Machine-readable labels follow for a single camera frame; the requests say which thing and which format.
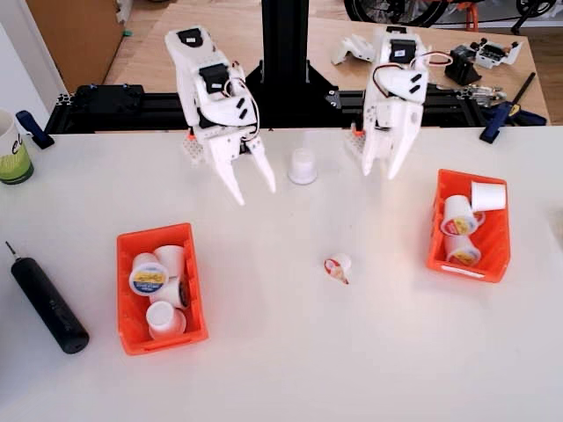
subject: white cup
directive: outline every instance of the white cup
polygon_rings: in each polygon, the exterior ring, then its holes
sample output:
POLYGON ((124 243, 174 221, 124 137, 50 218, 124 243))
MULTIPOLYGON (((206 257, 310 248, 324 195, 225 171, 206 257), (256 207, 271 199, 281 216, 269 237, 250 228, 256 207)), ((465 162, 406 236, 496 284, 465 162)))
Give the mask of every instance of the white cup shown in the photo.
POLYGON ((179 277, 184 273, 184 264, 186 261, 184 259, 184 248, 182 246, 167 244, 166 246, 155 249, 152 253, 154 253, 158 261, 168 269, 168 275, 170 277, 179 277))
POLYGON ((149 334, 155 340, 171 338, 186 330, 186 316, 170 303, 154 302, 147 309, 149 334))
POLYGON ((484 214, 480 214, 480 218, 477 219, 469 205, 469 200, 463 195, 446 198, 443 210, 440 230, 448 236, 469 236, 485 220, 484 214))
POLYGON ((133 259, 129 275, 131 290, 141 296, 155 294, 168 282, 168 270, 152 253, 140 253, 133 259))
POLYGON ((317 178, 317 164, 313 151, 298 148, 291 154, 288 171, 289 180, 297 185, 308 185, 317 178))
POLYGON ((331 256, 331 259, 338 262, 342 271, 347 273, 352 266, 352 259, 346 253, 337 253, 331 256))
POLYGON ((150 303, 165 301, 174 308, 187 308, 186 276, 170 277, 166 286, 149 296, 150 303))
POLYGON ((475 266, 481 260, 481 251, 468 236, 445 236, 446 259, 452 264, 475 266))
POLYGON ((14 116, 0 109, 0 182, 16 185, 32 175, 33 164, 14 116))
POLYGON ((506 186, 472 182, 472 210, 494 211, 507 207, 506 186))

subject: yellow label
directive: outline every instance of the yellow label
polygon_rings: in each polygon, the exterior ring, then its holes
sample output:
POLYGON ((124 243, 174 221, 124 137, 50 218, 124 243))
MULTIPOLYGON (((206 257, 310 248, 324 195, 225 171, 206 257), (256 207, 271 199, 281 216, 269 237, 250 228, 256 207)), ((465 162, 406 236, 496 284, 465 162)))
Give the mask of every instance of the yellow label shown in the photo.
POLYGON ((468 235, 470 232, 470 225, 465 218, 454 218, 454 224, 458 235, 468 235))
POLYGON ((472 266, 477 260, 477 257, 465 251, 458 251, 454 253, 453 258, 458 260, 464 266, 472 266))
POLYGON ((139 273, 135 274, 133 281, 135 283, 163 284, 165 282, 165 275, 162 273, 140 271, 139 273))

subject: white mug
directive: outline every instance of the white mug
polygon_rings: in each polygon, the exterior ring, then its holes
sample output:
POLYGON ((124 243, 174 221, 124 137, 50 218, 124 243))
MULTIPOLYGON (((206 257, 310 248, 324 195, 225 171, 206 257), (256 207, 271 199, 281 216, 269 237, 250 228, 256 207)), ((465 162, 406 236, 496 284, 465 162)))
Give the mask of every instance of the white mug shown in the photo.
POLYGON ((155 340, 172 338, 186 330, 186 316, 170 303, 154 302, 147 309, 149 334, 155 340))
POLYGON ((155 249, 158 261, 168 269, 170 277, 179 277, 184 273, 186 260, 184 259, 184 248, 175 244, 167 244, 155 249))
POLYGON ((0 182, 16 185, 28 180, 32 174, 33 164, 14 116, 0 109, 0 182))
POLYGON ((448 236, 469 236, 485 221, 485 214, 476 216, 469 200, 463 195, 446 198, 440 230, 448 236))
POLYGON ((502 184, 472 182, 472 210, 494 211, 507 207, 507 188, 502 184))
POLYGON ((452 264, 475 266, 481 260, 481 251, 468 236, 445 236, 446 260, 452 264))

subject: white wall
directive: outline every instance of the white wall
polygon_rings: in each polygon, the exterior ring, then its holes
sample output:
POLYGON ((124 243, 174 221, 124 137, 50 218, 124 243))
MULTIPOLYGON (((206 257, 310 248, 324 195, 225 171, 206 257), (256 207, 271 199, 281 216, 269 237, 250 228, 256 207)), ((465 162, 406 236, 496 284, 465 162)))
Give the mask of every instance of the white wall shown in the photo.
MULTIPOLYGON (((66 92, 55 63, 41 38, 26 1, 0 0, 0 3, 2 4, 0 6, 0 24, 4 27, 5 33, 18 53, 19 60, 33 81, 41 102, 47 112, 51 113, 59 94, 66 92)), ((3 54, 4 51, 0 48, 0 55, 3 54)), ((3 56, 0 62, 4 65, 3 56)), ((4 73, 2 66, 0 66, 0 72, 4 73)), ((4 92, 0 88, 0 100, 3 97, 4 92)))
POLYGON ((41 127, 45 127, 49 112, 19 60, 8 34, 0 24, 0 108, 13 114, 20 110, 30 112, 41 127))

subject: table surface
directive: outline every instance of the table surface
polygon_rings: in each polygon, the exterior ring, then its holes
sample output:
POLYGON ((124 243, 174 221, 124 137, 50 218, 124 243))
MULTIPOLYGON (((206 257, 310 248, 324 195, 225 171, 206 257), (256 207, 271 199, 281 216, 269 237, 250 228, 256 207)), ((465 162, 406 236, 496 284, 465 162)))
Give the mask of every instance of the table surface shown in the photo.
MULTIPOLYGON (((217 46, 230 60, 239 61, 246 72, 256 68, 263 56, 261 14, 257 11, 233 11, 219 7, 171 4, 154 25, 145 42, 129 59, 127 67, 117 77, 116 83, 142 84, 147 92, 176 91, 176 76, 172 59, 165 47, 165 35, 174 29, 184 29, 192 25, 203 25, 211 33, 217 46)), ((312 66, 332 84, 342 90, 365 90, 370 63, 354 58, 339 66, 331 64, 333 51, 340 41, 352 33, 370 41, 377 24, 309 18, 308 58, 312 66)), ((524 43, 522 50, 512 66, 501 65, 492 70, 476 66, 483 76, 480 84, 501 86, 512 99, 523 85, 530 72, 537 72, 526 37, 500 34, 479 34, 465 31, 449 31, 432 28, 412 28, 422 38, 427 47, 450 51, 460 44, 469 45, 485 36, 504 46, 514 41, 524 43)), ((448 86, 458 86, 443 74, 443 68, 432 68, 431 82, 448 86)), ((522 107, 549 118, 539 78, 526 91, 522 107)))
POLYGON ((183 134, 59 135, 0 186, 0 239, 35 258, 91 334, 66 355, 0 253, 0 420, 561 421, 563 128, 423 129, 395 180, 364 177, 339 130, 266 132, 277 177, 236 161, 246 205, 180 152, 183 134), (290 152, 318 158, 295 186, 290 152), (425 267, 437 171, 508 181, 500 284, 425 267), (115 239, 193 224, 209 339, 127 356, 115 239), (350 285, 324 273, 343 251, 350 285))

